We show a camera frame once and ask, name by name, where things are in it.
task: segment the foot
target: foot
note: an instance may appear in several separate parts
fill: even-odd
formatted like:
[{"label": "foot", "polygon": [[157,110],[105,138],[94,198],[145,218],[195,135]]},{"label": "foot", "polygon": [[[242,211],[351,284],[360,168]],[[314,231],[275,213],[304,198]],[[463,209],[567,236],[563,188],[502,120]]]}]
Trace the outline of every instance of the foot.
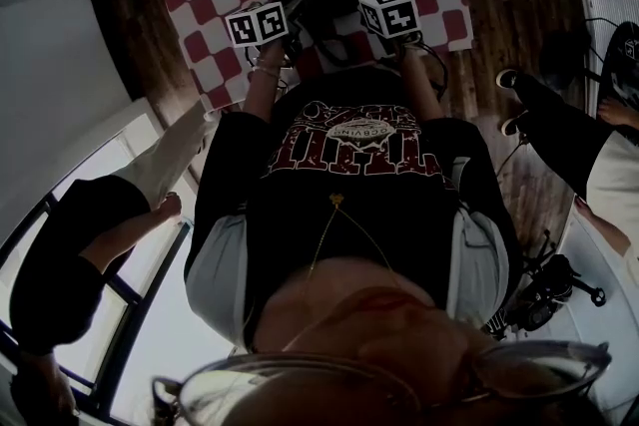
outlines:
[{"label": "foot", "polygon": [[517,70],[506,68],[505,70],[499,72],[497,78],[495,79],[495,83],[500,88],[512,89],[512,87],[515,85],[515,79],[517,78],[518,74],[519,72]]},{"label": "foot", "polygon": [[525,112],[523,114],[520,114],[516,118],[510,118],[508,121],[504,122],[504,124],[501,125],[501,133],[506,137],[510,137],[520,133],[517,122],[519,121],[519,118],[521,118],[521,116],[523,116],[524,114]]}]

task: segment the wooden floor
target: wooden floor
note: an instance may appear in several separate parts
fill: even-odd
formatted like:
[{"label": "wooden floor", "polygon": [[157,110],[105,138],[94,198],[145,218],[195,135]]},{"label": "wooden floor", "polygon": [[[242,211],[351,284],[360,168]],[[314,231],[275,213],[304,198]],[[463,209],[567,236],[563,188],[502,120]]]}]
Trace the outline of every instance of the wooden floor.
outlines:
[{"label": "wooden floor", "polygon": [[[170,125],[197,101],[163,0],[93,0],[107,45],[123,80],[139,87],[161,120]],[[454,117],[475,123],[498,169],[516,140],[499,134],[500,122],[521,112],[516,98],[498,91],[494,76],[505,66],[531,74],[545,34],[570,29],[583,19],[581,0],[469,0],[475,42],[472,50],[444,56],[450,79],[442,102]],[[434,62],[428,68],[437,76]],[[583,106],[583,85],[575,82],[566,99]],[[192,171],[199,176],[206,155]],[[535,247],[546,228],[558,239],[572,192],[529,147],[521,148],[500,176],[504,201],[524,249]]]}]

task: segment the black window frame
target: black window frame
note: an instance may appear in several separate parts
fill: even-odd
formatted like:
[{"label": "black window frame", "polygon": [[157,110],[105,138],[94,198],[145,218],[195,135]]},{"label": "black window frame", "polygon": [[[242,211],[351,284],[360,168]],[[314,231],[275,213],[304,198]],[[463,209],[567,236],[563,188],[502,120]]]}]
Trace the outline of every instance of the black window frame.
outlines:
[{"label": "black window frame", "polygon": [[[6,241],[0,246],[0,268],[6,263],[9,254],[22,240],[27,230],[33,226],[35,221],[43,214],[50,214],[51,210],[57,203],[57,199],[53,194],[49,193],[39,201],[18,226],[11,232]],[[109,347],[102,358],[100,369],[96,376],[95,382],[91,382],[73,371],[60,366],[60,369],[70,379],[75,380],[81,385],[90,389],[89,394],[73,388],[73,394],[76,398],[78,408],[92,417],[103,421],[107,424],[115,426],[131,426],[129,423],[120,421],[111,416],[110,410],[113,400],[118,391],[120,380],[124,373],[124,369],[135,345],[138,334],[144,324],[147,313],[153,304],[153,301],[164,281],[164,278],[173,264],[182,244],[187,238],[193,225],[188,220],[183,220],[180,230],[176,234],[173,243],[169,247],[162,263],[160,264],[156,274],[147,289],[144,296],[135,291],[120,275],[116,274],[107,282],[107,286],[111,288],[124,302],[126,307],[116,330],[111,337]],[[5,355],[11,362],[18,365],[19,348],[13,339],[11,328],[0,321],[0,352]]]}]

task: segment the person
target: person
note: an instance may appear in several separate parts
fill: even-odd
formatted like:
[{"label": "person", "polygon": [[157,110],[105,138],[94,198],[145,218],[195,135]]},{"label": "person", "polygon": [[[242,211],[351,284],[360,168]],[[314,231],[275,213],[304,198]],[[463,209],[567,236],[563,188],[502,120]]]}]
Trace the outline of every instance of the person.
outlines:
[{"label": "person", "polygon": [[521,275],[487,146],[444,117],[414,48],[400,76],[356,68],[276,102],[283,56],[262,49],[244,111],[212,141],[190,306],[253,353],[366,361],[446,400]]},{"label": "person", "polygon": [[77,424],[54,348],[89,330],[105,284],[136,243],[180,215],[180,198],[169,190],[214,127],[204,114],[198,102],[127,166],[76,180],[36,235],[10,300],[20,350],[11,393],[27,424]]},{"label": "person", "polygon": [[523,134],[539,157],[578,195],[577,211],[626,260],[639,285],[639,148],[614,130],[639,130],[639,113],[616,100],[599,106],[601,123],[529,75],[501,71],[497,86],[512,89],[526,112],[506,121],[506,136]]}]

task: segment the standing person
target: standing person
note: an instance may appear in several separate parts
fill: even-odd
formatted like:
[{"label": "standing person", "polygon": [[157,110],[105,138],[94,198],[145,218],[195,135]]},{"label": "standing person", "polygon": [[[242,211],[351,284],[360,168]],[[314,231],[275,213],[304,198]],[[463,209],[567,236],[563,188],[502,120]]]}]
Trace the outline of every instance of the standing person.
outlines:
[{"label": "standing person", "polygon": [[599,106],[601,123],[534,78],[506,69],[499,87],[513,89],[526,112],[506,121],[506,136],[523,134],[541,159],[580,197],[577,210],[622,255],[639,285],[639,148],[613,129],[639,130],[639,114],[616,100]]},{"label": "standing person", "polygon": [[200,102],[144,153],[109,176],[76,180],[34,239],[11,292],[20,349],[11,393],[27,424],[77,424],[75,400],[54,355],[91,326],[105,284],[147,233],[179,216],[169,190],[213,125]]},{"label": "standing person", "polygon": [[275,103],[283,56],[279,42],[263,50],[244,111],[212,142],[185,268],[192,309],[257,352],[378,288],[483,325],[521,259],[478,130],[444,118],[411,48],[401,77],[357,68]]}]

